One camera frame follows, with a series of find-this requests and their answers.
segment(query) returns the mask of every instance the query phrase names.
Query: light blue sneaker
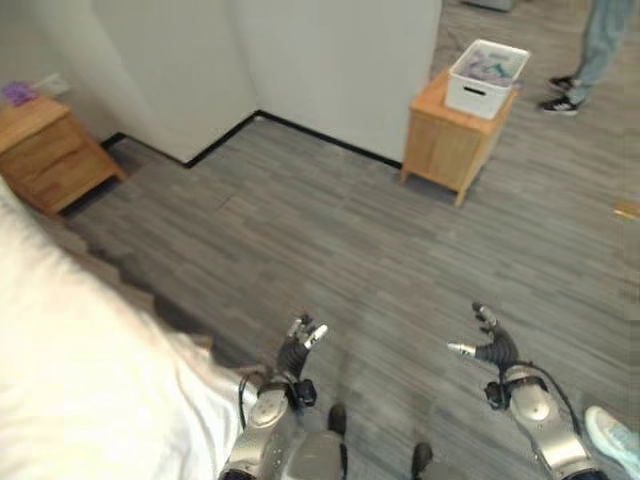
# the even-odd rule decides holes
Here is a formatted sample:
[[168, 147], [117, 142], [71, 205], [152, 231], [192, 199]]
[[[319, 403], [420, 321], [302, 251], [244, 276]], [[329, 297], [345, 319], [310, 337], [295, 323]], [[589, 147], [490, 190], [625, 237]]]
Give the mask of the light blue sneaker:
[[640, 437], [601, 407], [589, 407], [584, 422], [591, 441], [605, 455], [624, 467], [633, 480], [640, 480]]

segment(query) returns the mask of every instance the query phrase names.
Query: purple object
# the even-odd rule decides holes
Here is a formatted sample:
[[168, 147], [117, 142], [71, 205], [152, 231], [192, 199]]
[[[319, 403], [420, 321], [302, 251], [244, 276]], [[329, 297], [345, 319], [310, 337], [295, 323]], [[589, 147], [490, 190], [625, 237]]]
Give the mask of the purple object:
[[38, 93], [24, 82], [9, 83], [2, 87], [2, 93], [14, 107], [18, 107], [38, 96]]
[[500, 63], [501, 60], [507, 59], [493, 54], [487, 57], [481, 51], [476, 50], [462, 69], [461, 75], [500, 87], [508, 87], [513, 83], [513, 80]]

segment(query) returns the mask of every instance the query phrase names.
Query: white wall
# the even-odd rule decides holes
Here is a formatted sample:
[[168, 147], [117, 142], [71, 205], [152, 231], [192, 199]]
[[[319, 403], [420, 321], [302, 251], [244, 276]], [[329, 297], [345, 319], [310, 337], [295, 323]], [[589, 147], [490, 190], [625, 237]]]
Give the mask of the white wall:
[[87, 130], [103, 140], [120, 125], [15, 0], [0, 0], [0, 85], [11, 81], [35, 83], [51, 73], [61, 73], [72, 90], [58, 98], [68, 104]]
[[181, 161], [253, 112], [224, 0], [21, 0], [132, 135]]
[[440, 0], [234, 0], [261, 108], [402, 161]]

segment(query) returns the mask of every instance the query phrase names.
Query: drawer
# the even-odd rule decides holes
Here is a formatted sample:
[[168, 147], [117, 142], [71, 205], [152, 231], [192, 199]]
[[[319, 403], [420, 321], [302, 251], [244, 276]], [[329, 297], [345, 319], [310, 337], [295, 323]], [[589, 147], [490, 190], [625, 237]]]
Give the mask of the drawer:
[[25, 182], [82, 144], [83, 138], [63, 119], [0, 156], [0, 170]]
[[90, 148], [66, 155], [24, 185], [47, 208], [58, 211], [101, 183], [112, 166]]

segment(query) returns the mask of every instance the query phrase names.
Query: electrical outlet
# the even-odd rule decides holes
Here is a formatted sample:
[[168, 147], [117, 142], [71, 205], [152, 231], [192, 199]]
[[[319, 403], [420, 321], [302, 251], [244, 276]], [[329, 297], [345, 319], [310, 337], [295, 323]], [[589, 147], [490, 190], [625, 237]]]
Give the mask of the electrical outlet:
[[53, 73], [34, 84], [33, 88], [50, 97], [57, 97], [71, 90], [71, 85], [59, 73]]

